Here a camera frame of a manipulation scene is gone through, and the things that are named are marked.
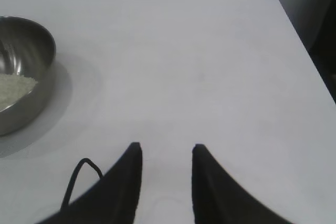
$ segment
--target white table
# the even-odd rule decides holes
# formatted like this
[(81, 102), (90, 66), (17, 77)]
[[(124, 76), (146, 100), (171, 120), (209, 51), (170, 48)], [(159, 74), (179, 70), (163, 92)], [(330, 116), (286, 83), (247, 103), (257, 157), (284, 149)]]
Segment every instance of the white table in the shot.
[[(0, 223), (57, 211), (83, 157), (106, 172), (141, 142), (135, 223), (194, 223), (204, 143), (252, 195), (297, 224), (336, 223), (336, 108), (278, 0), (0, 0), (57, 44), (57, 87), (0, 141)], [(97, 175), (83, 168), (73, 198)]]

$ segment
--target white rice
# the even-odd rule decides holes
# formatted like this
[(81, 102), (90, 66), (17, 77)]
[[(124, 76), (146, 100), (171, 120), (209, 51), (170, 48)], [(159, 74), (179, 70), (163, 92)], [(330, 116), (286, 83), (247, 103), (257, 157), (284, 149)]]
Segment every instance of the white rice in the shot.
[(0, 74), (0, 111), (27, 94), (37, 81), (17, 74)]

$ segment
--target stainless steel bowl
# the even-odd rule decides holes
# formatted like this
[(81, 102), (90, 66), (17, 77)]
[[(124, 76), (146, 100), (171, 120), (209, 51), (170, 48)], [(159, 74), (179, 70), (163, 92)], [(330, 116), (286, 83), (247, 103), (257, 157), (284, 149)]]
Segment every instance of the stainless steel bowl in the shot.
[(0, 17), (0, 73), (37, 81), (26, 95), (0, 111), (0, 136), (23, 127), (46, 106), (54, 87), (55, 53), (53, 37), (40, 24), (24, 18)]

